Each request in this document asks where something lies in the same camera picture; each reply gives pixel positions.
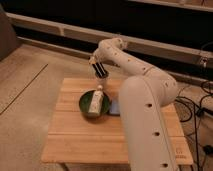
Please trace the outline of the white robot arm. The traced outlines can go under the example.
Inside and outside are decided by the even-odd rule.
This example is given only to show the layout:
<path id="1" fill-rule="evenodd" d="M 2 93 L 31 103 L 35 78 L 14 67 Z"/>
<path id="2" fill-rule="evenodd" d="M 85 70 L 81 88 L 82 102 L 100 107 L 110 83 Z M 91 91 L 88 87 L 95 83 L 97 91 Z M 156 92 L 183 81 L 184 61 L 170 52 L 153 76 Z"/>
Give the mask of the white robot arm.
<path id="1" fill-rule="evenodd" d="M 178 85 L 160 68 L 124 51 L 120 38 L 105 39 L 90 57 L 96 76 L 108 76 L 102 62 L 111 60 L 130 76 L 118 93 L 131 171 L 179 171 L 161 108 L 174 102 Z"/>

